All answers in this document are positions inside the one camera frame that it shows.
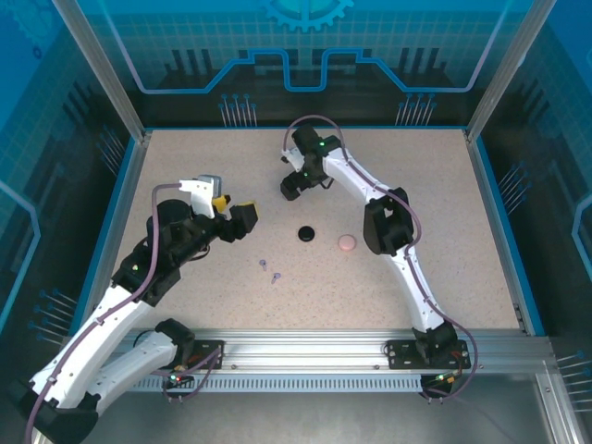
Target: speckled tabletop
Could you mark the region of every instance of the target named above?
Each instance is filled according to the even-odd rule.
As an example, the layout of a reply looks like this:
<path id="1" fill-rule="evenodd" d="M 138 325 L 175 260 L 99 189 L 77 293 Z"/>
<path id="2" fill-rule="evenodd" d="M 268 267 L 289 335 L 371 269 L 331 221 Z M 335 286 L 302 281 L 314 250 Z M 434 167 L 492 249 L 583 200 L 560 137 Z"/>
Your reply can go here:
<path id="1" fill-rule="evenodd" d="M 328 135 L 330 130 L 319 131 Z M 375 177 L 403 187 L 424 237 L 418 256 L 440 305 L 466 327 L 518 327 L 475 173 L 459 129 L 346 129 L 352 155 Z M 339 185 L 288 202 L 279 183 L 282 129 L 156 130 L 142 168 L 117 266 L 145 236 L 159 183 L 215 174 L 232 202 L 256 200 L 259 222 L 245 239 L 212 243 L 181 268 L 182 280 L 139 327 L 175 317 L 188 327 L 408 328 L 398 280 L 362 238 L 363 208 Z M 160 199 L 189 194 L 164 191 Z M 301 226 L 316 236 L 298 239 Z M 358 247 L 338 249 L 352 234 Z M 266 259 L 267 271 L 259 266 Z M 281 278 L 271 284 L 273 273 Z"/>

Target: pink ball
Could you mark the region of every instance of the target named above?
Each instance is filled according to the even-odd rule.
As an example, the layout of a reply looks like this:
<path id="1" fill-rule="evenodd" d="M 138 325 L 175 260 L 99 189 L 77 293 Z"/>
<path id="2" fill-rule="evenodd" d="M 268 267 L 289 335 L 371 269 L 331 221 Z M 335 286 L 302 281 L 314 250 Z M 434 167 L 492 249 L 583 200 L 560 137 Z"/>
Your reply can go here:
<path id="1" fill-rule="evenodd" d="M 355 238 L 351 234 L 344 234 L 343 236 L 339 237 L 337 245 L 339 249 L 343 252 L 350 252 L 355 248 Z"/>

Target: gear logo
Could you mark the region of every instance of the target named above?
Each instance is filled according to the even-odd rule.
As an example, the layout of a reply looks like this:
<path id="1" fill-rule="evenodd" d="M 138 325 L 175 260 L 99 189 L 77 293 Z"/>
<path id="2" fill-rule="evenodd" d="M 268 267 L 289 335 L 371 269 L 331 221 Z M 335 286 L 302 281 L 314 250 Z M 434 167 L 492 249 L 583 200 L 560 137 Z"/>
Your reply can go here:
<path id="1" fill-rule="evenodd" d="M 311 28 L 321 31 L 323 26 L 333 26 L 336 17 L 345 17 L 345 8 L 353 6 L 353 0 L 261 0 L 268 19 L 277 20 L 279 26 L 288 25 L 290 31 Z"/>
<path id="2" fill-rule="evenodd" d="M 54 27 L 54 10 L 49 0 L 0 0 L 0 12 L 7 12 L 25 36 L 38 47 Z"/>

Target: blue enclosure wall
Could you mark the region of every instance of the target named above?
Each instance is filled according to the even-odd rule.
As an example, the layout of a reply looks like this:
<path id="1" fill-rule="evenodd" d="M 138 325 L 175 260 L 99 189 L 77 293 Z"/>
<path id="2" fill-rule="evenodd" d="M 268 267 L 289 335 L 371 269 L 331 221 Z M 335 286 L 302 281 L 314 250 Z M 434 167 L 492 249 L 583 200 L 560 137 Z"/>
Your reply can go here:
<path id="1" fill-rule="evenodd" d="M 0 2 L 0 41 L 0 441 L 19 442 L 6 383 L 68 333 L 40 294 L 80 297 L 130 136 L 50 2 Z"/>
<path id="2" fill-rule="evenodd" d="M 146 126 L 464 125 L 531 0 L 81 0 Z"/>
<path id="3" fill-rule="evenodd" d="M 483 133 L 559 356 L 592 354 L 590 23 L 590 2 L 558 0 Z"/>

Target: robotic arm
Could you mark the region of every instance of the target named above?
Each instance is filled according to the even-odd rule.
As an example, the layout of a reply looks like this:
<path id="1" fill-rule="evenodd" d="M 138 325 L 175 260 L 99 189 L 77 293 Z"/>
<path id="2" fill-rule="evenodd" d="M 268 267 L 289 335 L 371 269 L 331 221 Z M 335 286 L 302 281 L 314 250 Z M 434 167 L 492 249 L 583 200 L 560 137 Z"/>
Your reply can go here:
<path id="1" fill-rule="evenodd" d="M 166 367 L 184 371 L 203 354 L 194 350 L 194 335 L 174 319 L 156 326 L 138 347 L 104 366 L 119 342 L 147 316 L 168 290 L 180 280 L 180 267 L 198 253 L 209 252 L 210 242 L 240 240 L 250 233 L 258 216 L 254 203 L 230 208 L 231 218 L 222 214 L 230 196 L 221 194 L 221 179 L 200 176 L 182 180 L 182 191 L 191 193 L 191 206 L 167 200 L 157 207 L 158 256 L 154 276 L 144 291 L 107 318 L 108 310 L 126 301 L 148 276 L 153 253 L 153 219 L 147 220 L 148 236 L 141 241 L 113 276 L 112 286 L 90 318 L 68 345 L 30 381 L 16 381 L 9 389 L 21 414 L 29 417 L 33 405 L 51 383 L 36 413 L 35 426 L 55 444 L 79 444 L 93 429 L 98 417 L 129 387 Z M 91 324 L 98 325 L 73 345 Z M 69 351 L 58 377 L 56 365 Z"/>
<path id="2" fill-rule="evenodd" d="M 441 312 L 422 273 L 414 246 L 408 248 L 413 241 L 411 215 L 378 189 L 389 190 L 406 203 L 409 202 L 407 193 L 403 188 L 393 190 L 374 179 L 347 150 L 346 157 L 335 136 L 323 139 L 312 126 L 303 125 L 294 131 L 292 139 L 296 147 L 283 152 L 282 160 L 291 164 L 294 171 L 282 180 L 282 194 L 293 201 L 302 191 L 319 184 L 328 188 L 324 182 L 330 179 L 339 182 L 364 207 L 364 241 L 372 253 L 382 256 L 395 272 L 411 313 L 416 348 L 426 365 L 435 365 L 441 356 L 450 354 L 458 338 L 453 325 L 426 301 L 431 301 Z M 356 170 L 375 185 L 370 186 Z"/>

